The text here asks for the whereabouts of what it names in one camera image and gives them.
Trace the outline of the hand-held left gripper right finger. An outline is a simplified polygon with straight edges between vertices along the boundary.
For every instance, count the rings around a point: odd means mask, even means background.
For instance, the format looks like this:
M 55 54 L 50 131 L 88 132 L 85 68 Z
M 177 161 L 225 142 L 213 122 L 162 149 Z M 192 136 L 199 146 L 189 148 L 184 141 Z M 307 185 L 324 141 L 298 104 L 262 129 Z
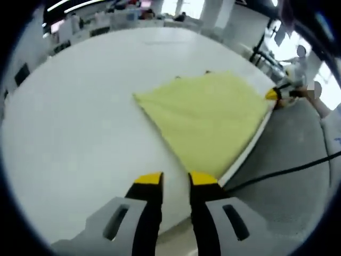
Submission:
M 269 255 L 269 231 L 263 217 L 230 197 L 213 176 L 192 171 L 189 180 L 199 255 Z

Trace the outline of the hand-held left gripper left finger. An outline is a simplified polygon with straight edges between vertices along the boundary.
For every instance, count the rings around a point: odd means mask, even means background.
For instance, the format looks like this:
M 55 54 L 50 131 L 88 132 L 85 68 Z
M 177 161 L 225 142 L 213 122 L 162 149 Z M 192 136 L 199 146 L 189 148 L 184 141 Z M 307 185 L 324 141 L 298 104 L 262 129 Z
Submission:
M 154 255 L 163 204 L 163 173 L 138 177 L 125 197 L 115 197 L 72 239 L 52 244 L 55 255 Z

